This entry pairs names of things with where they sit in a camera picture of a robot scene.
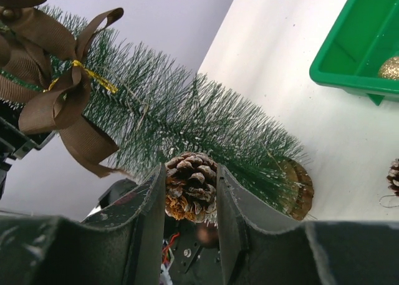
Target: wire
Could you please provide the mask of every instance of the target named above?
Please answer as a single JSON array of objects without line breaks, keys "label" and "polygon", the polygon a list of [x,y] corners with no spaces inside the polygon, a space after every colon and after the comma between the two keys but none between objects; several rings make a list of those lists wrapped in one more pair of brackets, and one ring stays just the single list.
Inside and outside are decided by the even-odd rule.
[{"label": "wire", "polygon": [[162,264],[165,264],[165,263],[167,262],[168,251],[169,251],[170,247],[172,246],[173,242],[175,241],[175,239],[176,239],[177,237],[179,237],[179,236],[180,236],[180,232],[178,232],[177,234],[173,235],[173,236],[171,237],[171,239],[170,239],[168,245],[165,246],[165,247],[163,248],[163,250],[162,250],[162,255],[163,255],[163,254],[165,254],[165,255],[164,255],[164,257],[163,257]]}]

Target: white table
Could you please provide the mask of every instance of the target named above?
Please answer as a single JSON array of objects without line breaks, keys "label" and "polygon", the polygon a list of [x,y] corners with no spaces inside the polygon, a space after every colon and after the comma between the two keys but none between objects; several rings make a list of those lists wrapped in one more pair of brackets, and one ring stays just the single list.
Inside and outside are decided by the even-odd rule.
[{"label": "white table", "polygon": [[[346,0],[234,0],[200,72],[262,105],[312,162],[318,220],[399,220],[379,205],[399,157],[399,104],[321,87],[309,67]],[[399,205],[399,198],[387,198]]]}]

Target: gold glitter ball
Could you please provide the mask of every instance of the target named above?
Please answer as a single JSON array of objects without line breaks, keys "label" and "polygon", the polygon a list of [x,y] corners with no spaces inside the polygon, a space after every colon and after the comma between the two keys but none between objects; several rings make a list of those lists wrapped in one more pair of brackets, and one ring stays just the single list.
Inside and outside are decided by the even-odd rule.
[{"label": "gold glitter ball", "polygon": [[394,56],[383,63],[378,76],[385,79],[399,79],[399,56]]}]

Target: screw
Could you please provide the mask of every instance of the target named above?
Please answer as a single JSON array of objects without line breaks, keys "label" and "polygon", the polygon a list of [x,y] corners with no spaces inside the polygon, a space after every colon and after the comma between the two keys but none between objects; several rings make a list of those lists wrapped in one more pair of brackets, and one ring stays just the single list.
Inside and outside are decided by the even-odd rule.
[{"label": "screw", "polygon": [[185,255],[185,257],[190,258],[191,256],[191,250],[190,249],[185,249],[183,251],[183,255]]}]

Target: orange pine cone tip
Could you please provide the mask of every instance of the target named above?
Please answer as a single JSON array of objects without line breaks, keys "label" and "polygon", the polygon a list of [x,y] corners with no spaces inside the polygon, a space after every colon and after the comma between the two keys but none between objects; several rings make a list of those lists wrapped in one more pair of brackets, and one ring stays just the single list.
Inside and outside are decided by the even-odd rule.
[{"label": "orange pine cone tip", "polygon": [[204,153],[185,152],[166,164],[167,215],[216,223],[217,163]]}]

